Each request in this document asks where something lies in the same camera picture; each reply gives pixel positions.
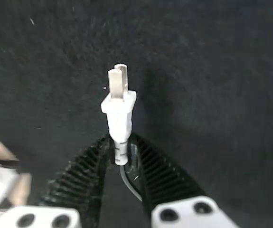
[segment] screw hole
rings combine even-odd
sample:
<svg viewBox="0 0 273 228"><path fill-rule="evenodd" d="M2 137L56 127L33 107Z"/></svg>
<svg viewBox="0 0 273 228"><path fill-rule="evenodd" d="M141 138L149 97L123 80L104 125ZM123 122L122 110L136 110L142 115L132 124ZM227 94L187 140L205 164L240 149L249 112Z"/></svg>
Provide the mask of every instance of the screw hole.
<svg viewBox="0 0 273 228"><path fill-rule="evenodd" d="M203 202L196 203L194 205L194 210L198 214L209 214L212 212L212 208L208 204Z"/></svg>
<svg viewBox="0 0 273 228"><path fill-rule="evenodd" d="M70 218L67 215L60 215L57 216L53 222L52 227L53 228L66 228L70 224Z"/></svg>
<svg viewBox="0 0 273 228"><path fill-rule="evenodd" d="M164 209L161 213L160 213L160 219L162 221L166 221L166 222L173 222L177 219L179 219L178 214L172 210L172 209Z"/></svg>
<svg viewBox="0 0 273 228"><path fill-rule="evenodd" d="M33 223L34 218L34 214L26 214L18 220L17 226L21 228L29 227Z"/></svg>

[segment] power cord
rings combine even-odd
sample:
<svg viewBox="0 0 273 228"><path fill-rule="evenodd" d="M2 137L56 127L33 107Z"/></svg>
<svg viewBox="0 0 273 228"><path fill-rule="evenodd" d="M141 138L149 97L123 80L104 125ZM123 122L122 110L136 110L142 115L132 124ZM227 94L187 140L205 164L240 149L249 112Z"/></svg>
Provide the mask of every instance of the power cord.
<svg viewBox="0 0 273 228"><path fill-rule="evenodd" d="M121 177L123 182L125 183L125 185L127 186L127 188L133 193L133 195L138 198L140 201L142 201L141 199L141 195L138 193L138 191L132 186L132 184L130 183L126 171L125 171L125 167L121 166L120 168L120 172L121 172Z"/></svg>
<svg viewBox="0 0 273 228"><path fill-rule="evenodd" d="M115 164L120 166L123 182L141 201L141 196L126 176L124 165L128 162L128 138L132 131L132 111L136 101L136 92L128 90L128 67L116 64L108 71L109 94L101 103L102 112L107 114L109 134L115 145Z"/></svg>

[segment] metal prong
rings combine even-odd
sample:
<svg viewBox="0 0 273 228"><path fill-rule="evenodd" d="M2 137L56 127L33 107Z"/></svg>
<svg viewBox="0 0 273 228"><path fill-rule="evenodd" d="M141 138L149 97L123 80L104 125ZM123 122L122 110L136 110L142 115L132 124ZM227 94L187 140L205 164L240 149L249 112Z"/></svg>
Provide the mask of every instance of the metal prong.
<svg viewBox="0 0 273 228"><path fill-rule="evenodd" d="M123 99L123 76L120 69L108 71L111 98Z"/></svg>
<svg viewBox="0 0 273 228"><path fill-rule="evenodd" d="M128 67L125 64L119 63L114 66L114 69L120 69L123 77L123 90L128 91Z"/></svg>

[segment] white plug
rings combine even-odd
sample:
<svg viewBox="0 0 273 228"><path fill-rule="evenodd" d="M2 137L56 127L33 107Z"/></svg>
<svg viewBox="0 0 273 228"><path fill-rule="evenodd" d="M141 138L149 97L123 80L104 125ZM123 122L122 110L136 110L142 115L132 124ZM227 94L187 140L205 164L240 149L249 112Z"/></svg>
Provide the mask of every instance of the white plug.
<svg viewBox="0 0 273 228"><path fill-rule="evenodd" d="M128 71L125 64L117 64L108 71L109 94L101 103L102 112L107 114L109 134L115 144L115 164L128 162L128 138L132 131L132 111L136 92L128 90Z"/></svg>

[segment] dark background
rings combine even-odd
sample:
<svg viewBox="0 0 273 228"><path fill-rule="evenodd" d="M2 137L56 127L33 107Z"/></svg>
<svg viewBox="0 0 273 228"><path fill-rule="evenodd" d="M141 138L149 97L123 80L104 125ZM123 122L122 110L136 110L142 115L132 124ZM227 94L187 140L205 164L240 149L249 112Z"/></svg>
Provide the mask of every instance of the dark background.
<svg viewBox="0 0 273 228"><path fill-rule="evenodd" d="M138 93L133 130L242 228L273 227L273 1L0 0L0 140L32 192L107 132L119 62ZM144 224L108 170L100 227Z"/></svg>

